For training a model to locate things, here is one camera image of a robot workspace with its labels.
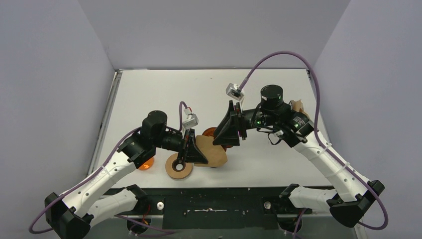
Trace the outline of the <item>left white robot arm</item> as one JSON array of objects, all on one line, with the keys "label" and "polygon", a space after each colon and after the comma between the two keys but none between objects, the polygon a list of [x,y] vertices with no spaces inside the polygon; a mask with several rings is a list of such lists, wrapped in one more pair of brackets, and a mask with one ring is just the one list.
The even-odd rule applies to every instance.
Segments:
[{"label": "left white robot arm", "polygon": [[146,195],[137,185],[127,186],[112,196],[101,196],[152,158],[157,148],[176,152],[181,163],[208,163],[196,145],[193,129],[185,133],[169,129],[167,115],[151,111],[140,128],[117,143],[96,172],[61,196],[52,193],[45,199],[47,223],[62,239],[82,239],[91,227],[122,212],[143,213],[147,208]]}]

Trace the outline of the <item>orange coffee filter box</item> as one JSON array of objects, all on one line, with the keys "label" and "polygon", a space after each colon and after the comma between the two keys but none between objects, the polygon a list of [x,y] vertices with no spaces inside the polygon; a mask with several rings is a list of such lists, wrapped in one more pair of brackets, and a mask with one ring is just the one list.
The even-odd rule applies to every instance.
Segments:
[{"label": "orange coffee filter box", "polygon": [[301,100],[290,100],[289,105],[291,106],[292,118],[300,117],[307,120],[311,119],[310,116],[305,112],[304,104]]}]

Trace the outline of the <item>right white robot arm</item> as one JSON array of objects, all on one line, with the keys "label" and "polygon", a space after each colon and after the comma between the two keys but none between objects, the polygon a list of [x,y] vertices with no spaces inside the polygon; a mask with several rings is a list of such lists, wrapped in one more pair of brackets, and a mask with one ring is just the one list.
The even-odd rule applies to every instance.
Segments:
[{"label": "right white robot arm", "polygon": [[229,101],[227,113],[213,133],[213,144],[239,146],[249,129],[277,137],[302,154],[333,186],[323,190],[291,184],[281,193],[281,199],[298,209],[328,212],[349,228],[359,224],[384,185],[351,168],[305,113],[284,102],[282,87],[267,85],[260,96],[253,110],[243,110],[240,103]]}]

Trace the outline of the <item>brown paper coffee filter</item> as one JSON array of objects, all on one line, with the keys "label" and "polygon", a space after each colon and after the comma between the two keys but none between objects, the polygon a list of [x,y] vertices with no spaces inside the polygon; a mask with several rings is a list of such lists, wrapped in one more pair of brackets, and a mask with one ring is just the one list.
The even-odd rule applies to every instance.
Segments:
[{"label": "brown paper coffee filter", "polygon": [[209,164],[223,166],[228,162],[227,154],[222,146],[213,145],[213,137],[198,135],[196,145],[209,161],[208,164],[194,164],[196,167],[208,167]]}]

